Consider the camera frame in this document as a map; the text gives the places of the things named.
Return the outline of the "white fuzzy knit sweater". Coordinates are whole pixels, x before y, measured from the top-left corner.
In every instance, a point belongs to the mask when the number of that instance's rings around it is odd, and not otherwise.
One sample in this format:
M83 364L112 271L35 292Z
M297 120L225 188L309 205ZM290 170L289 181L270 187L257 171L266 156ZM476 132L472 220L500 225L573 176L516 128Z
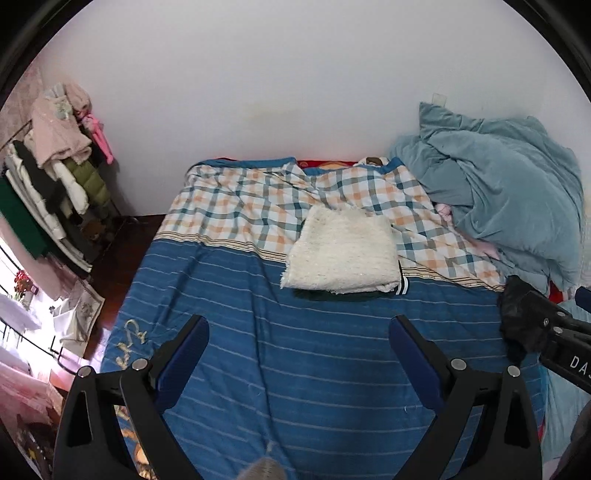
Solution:
M283 288L333 294L380 292L399 278L389 219L361 209L311 207L280 278Z

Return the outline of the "blue striped bed sheet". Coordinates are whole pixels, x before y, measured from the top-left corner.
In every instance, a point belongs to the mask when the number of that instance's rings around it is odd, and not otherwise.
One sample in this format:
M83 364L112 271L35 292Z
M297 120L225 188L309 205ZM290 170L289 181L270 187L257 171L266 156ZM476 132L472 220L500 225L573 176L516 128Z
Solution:
M390 479L432 421L388 339L407 316L447 356L507 367L499 291L407 277L406 295L280 286L284 263L255 252L159 239L148 248L102 369L148 358L193 315L211 329L165 420L207 479L270 455L291 479Z

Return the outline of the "pink cloth on bed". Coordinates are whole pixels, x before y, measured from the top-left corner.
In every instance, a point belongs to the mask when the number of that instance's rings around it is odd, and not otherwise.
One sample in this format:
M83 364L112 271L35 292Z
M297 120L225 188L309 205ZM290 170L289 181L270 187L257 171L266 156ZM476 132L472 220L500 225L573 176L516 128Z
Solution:
M455 227L452 208L450 205L445 203L435 203L435 209L447 223L449 223L470 245L476 249L480 256L486 256L494 260L500 259L499 252L493 244L475 239Z

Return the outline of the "plaid orange blue quilt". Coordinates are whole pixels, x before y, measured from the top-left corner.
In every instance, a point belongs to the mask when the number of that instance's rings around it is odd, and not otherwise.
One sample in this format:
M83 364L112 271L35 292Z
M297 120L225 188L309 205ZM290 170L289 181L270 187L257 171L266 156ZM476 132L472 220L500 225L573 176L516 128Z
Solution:
M204 161L186 173L156 236L283 262L315 205L386 216L407 277L493 291L504 285L492 261L444 221L399 160L335 170L304 169L294 158Z

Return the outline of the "green garment with white stripes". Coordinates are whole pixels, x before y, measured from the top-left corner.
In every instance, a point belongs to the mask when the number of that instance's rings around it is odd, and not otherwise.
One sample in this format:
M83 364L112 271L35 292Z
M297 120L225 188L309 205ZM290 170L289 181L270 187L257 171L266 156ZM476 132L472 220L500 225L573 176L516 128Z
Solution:
M409 291L410 282L404 274L402 264L398 263L399 278L389 284L380 285L378 290L383 293L391 293L397 296L406 295Z

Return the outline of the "grey-blue crumpled blanket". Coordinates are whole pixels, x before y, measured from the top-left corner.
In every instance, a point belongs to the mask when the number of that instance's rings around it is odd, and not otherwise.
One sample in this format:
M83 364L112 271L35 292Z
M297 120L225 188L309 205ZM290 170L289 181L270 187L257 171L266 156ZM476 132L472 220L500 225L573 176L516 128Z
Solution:
M533 116L472 118L423 102L419 131L401 136L400 159L455 227L493 244L493 263L539 290L578 283L584 189L574 153Z

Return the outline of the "clothes rack with hanging garments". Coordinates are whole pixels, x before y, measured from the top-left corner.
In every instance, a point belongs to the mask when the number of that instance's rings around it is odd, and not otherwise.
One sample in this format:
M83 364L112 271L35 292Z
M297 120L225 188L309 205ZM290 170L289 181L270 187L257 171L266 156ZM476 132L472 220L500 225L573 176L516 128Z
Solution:
M115 157L90 96L75 83L41 92L1 160L1 215L25 250L90 273L122 224L101 175Z

